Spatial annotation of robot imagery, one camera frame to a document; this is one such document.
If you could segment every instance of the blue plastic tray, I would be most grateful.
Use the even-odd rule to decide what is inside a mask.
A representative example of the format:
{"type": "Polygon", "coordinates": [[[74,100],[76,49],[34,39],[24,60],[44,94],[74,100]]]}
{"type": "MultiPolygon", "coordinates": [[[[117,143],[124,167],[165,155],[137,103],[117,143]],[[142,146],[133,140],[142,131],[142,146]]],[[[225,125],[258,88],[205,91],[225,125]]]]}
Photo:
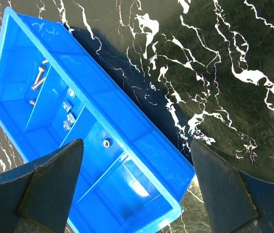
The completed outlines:
{"type": "Polygon", "coordinates": [[[75,232],[156,232],[181,214],[191,164],[61,23],[6,8],[0,33],[0,125],[28,162],[84,140],[68,223],[75,232]],[[32,84],[44,59],[46,79],[32,84]],[[68,88],[76,93],[73,98],[68,88]],[[34,106],[29,104],[36,99],[34,106]],[[76,122],[65,132],[73,105],[76,122]],[[103,146],[110,138],[112,145],[103,146]]]}

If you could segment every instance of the bolt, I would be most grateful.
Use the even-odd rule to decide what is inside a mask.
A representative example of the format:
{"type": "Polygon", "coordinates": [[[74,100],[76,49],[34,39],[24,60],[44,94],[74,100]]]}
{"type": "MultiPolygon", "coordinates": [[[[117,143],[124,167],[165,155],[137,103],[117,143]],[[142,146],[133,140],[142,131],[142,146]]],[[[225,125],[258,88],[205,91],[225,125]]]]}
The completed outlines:
{"type": "Polygon", "coordinates": [[[37,77],[36,77],[33,85],[36,85],[38,83],[38,81],[42,77],[42,75],[45,72],[45,70],[46,70],[46,66],[39,66],[39,73],[38,73],[38,75],[37,75],[37,77]]]}
{"type": "Polygon", "coordinates": [[[43,82],[45,81],[45,78],[46,78],[46,77],[42,78],[40,81],[38,81],[36,84],[34,84],[34,85],[31,87],[31,89],[32,89],[33,91],[36,91],[36,90],[43,84],[43,82]]]}
{"type": "Polygon", "coordinates": [[[30,100],[30,101],[29,101],[29,104],[35,105],[35,100],[30,100]]]}
{"type": "Polygon", "coordinates": [[[105,140],[103,141],[103,146],[104,146],[105,148],[109,148],[111,145],[112,145],[111,139],[107,138],[107,139],[105,139],[105,140]]]}

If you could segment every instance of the metal nut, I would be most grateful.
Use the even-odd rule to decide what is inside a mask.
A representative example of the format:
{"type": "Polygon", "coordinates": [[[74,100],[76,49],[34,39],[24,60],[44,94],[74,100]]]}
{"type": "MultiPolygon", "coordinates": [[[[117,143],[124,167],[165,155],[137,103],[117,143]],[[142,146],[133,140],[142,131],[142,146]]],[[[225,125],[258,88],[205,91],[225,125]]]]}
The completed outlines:
{"type": "Polygon", "coordinates": [[[69,123],[68,123],[68,121],[64,121],[64,131],[69,131],[71,129],[71,127],[70,127],[70,125],[69,125],[69,123]]]}
{"type": "Polygon", "coordinates": [[[67,91],[68,95],[72,98],[75,97],[75,92],[71,89],[71,88],[68,88],[68,91],[67,91]]]}
{"type": "Polygon", "coordinates": [[[111,139],[107,138],[107,139],[105,139],[105,140],[103,141],[103,146],[104,146],[105,148],[109,148],[111,145],[112,145],[111,139]]]}
{"type": "Polygon", "coordinates": [[[67,115],[67,121],[68,121],[70,127],[72,127],[72,125],[76,122],[75,117],[73,116],[72,113],[69,113],[67,115]]]}
{"type": "Polygon", "coordinates": [[[64,109],[65,109],[65,111],[66,111],[67,113],[70,112],[71,109],[73,108],[73,107],[72,107],[72,104],[71,104],[68,100],[65,100],[65,101],[63,102],[63,107],[64,107],[64,109]]]}

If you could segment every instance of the silver screw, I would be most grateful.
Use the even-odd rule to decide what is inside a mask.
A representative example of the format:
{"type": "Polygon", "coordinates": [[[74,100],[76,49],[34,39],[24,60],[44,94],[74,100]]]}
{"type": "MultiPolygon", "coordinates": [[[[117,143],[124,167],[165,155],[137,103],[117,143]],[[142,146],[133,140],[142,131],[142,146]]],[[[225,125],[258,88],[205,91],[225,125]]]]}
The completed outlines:
{"type": "Polygon", "coordinates": [[[103,141],[103,146],[109,148],[112,145],[111,139],[107,138],[103,141]]]}
{"type": "Polygon", "coordinates": [[[44,77],[44,78],[42,78],[40,81],[38,81],[36,84],[33,84],[33,86],[31,87],[31,89],[33,90],[33,91],[36,91],[41,85],[42,85],[42,83],[45,81],[45,78],[46,77],[44,77]]]}
{"type": "Polygon", "coordinates": [[[46,71],[46,66],[39,66],[39,73],[34,81],[33,85],[36,85],[40,78],[42,77],[43,73],[46,71]]]}
{"type": "Polygon", "coordinates": [[[35,100],[30,100],[30,101],[29,101],[29,104],[35,105],[35,100]]]}

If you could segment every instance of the black marble surface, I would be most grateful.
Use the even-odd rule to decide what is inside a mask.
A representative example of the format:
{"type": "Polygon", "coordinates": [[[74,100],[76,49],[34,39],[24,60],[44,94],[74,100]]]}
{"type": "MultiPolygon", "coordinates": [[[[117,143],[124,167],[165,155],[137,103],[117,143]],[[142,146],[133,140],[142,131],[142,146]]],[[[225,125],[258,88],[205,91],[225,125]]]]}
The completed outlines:
{"type": "MultiPolygon", "coordinates": [[[[6,6],[62,22],[189,160],[198,138],[274,171],[274,0],[0,0],[0,25],[6,6]]],[[[0,128],[0,172],[22,163],[0,128]]],[[[197,179],[182,206],[162,232],[210,232],[197,179]]]]}

